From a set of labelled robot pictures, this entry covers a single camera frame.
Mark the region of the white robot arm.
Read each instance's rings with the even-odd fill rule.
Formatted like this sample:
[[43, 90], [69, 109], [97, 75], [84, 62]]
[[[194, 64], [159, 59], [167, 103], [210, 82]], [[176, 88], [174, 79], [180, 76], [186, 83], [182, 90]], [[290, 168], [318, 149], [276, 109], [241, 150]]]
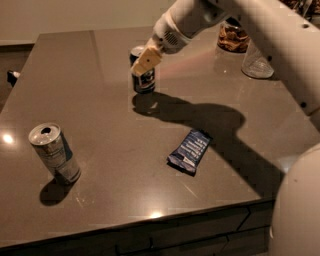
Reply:
[[[176, 0], [159, 18], [145, 50], [131, 67], [142, 75], [175, 54], [203, 30], [232, 17], [242, 25], [275, 70], [282, 92], [264, 91], [276, 118], [273, 135], [298, 136], [320, 126], [320, 30], [279, 0]], [[283, 174], [276, 194], [270, 256], [320, 255], [320, 146], [313, 141], [299, 155], [279, 161]]]

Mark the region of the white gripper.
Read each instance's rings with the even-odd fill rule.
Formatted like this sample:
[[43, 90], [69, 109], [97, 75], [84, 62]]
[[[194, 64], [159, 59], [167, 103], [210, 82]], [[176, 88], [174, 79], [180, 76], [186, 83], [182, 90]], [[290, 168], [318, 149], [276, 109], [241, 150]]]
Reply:
[[181, 51], [203, 30], [229, 18], [209, 0], [177, 0], [155, 23], [147, 46], [131, 67], [131, 73], [142, 76], [162, 60], [162, 54]]

